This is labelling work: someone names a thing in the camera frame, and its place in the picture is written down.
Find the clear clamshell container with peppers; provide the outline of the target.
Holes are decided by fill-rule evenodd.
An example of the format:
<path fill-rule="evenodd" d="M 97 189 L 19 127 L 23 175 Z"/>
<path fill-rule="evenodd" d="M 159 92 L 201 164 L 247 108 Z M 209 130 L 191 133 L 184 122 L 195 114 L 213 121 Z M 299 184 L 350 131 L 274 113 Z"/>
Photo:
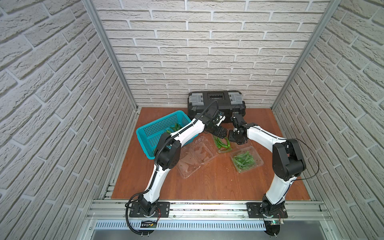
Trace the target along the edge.
<path fill-rule="evenodd" d="M 182 147 L 177 164 L 178 171 L 183 179 L 187 179 L 217 156 L 216 147 L 207 137 L 196 137 L 191 143 Z"/>

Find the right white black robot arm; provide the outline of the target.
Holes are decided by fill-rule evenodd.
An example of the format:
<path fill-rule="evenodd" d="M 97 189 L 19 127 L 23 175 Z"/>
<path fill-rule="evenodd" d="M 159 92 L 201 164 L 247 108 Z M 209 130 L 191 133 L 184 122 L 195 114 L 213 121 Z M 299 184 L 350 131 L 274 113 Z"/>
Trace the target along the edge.
<path fill-rule="evenodd" d="M 252 140 L 272 153 L 275 175 L 260 205 L 260 213 L 266 218 L 272 218 L 275 213 L 283 211 L 288 190 L 306 169 L 299 141 L 276 136 L 254 123 L 248 124 L 238 112 L 232 114 L 231 121 L 234 126 L 229 131 L 231 142 L 241 145 Z"/>

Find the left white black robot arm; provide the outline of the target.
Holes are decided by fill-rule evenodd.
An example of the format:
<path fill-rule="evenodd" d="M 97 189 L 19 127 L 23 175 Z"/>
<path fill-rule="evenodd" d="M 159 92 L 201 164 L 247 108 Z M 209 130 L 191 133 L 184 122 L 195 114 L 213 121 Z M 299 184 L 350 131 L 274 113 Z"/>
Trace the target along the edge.
<path fill-rule="evenodd" d="M 182 147 L 193 137 L 208 132 L 221 139 L 227 136 L 227 130 L 221 127 L 225 114 L 217 107 L 207 107 L 186 126 L 174 133 L 163 133 L 155 148 L 154 169 L 146 189 L 134 194 L 144 216 L 152 216 L 157 208 L 161 188 L 169 171 L 180 160 Z"/>

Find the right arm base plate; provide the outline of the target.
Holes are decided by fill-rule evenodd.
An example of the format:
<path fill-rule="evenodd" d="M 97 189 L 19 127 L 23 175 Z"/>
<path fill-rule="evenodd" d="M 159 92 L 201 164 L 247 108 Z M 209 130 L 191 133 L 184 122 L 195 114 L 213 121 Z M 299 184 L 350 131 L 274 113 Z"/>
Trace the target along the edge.
<path fill-rule="evenodd" d="M 256 218 L 288 218 L 285 201 L 277 205 L 271 205 L 266 201 L 263 202 L 248 202 L 246 203 L 247 212 L 250 219 Z"/>

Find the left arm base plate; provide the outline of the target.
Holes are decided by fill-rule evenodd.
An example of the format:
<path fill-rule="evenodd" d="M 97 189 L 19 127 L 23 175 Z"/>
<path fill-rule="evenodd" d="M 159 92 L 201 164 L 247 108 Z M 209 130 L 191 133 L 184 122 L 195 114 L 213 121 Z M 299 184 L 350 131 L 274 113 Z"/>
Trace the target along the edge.
<path fill-rule="evenodd" d="M 154 205 L 148 205 L 144 206 L 143 204 L 139 202 L 133 202 L 130 206 L 130 212 L 129 217 L 130 218 L 157 218 L 159 216 L 160 211 L 160 218 L 168 218 L 169 212 L 170 212 L 170 202 L 157 202 L 156 206 Z"/>

